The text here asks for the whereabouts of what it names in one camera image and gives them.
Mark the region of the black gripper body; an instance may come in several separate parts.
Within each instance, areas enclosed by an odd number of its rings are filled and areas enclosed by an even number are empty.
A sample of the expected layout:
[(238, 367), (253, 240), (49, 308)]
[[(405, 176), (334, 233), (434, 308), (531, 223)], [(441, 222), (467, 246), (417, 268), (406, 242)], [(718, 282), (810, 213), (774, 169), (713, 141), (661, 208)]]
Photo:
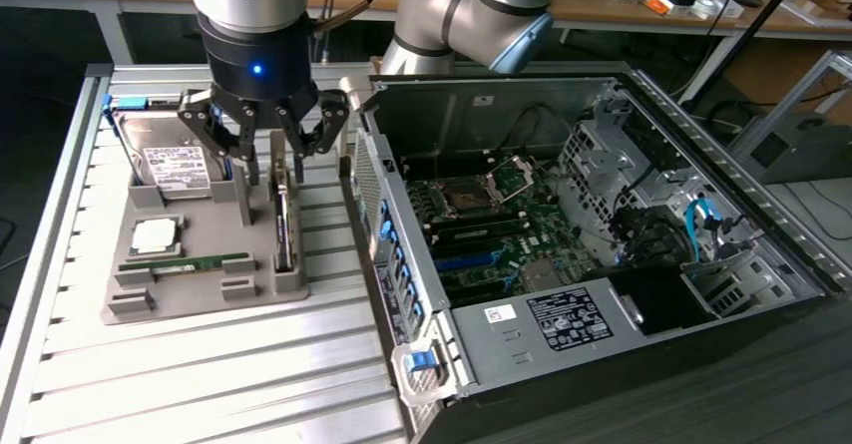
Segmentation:
[(269, 33), (229, 30), (205, 14), (199, 25), (214, 82), (227, 101), (258, 105), (261, 129), (281, 126), (281, 105), (293, 119), (301, 120), (319, 100), (310, 57), (310, 16), (302, 15), (290, 26)]

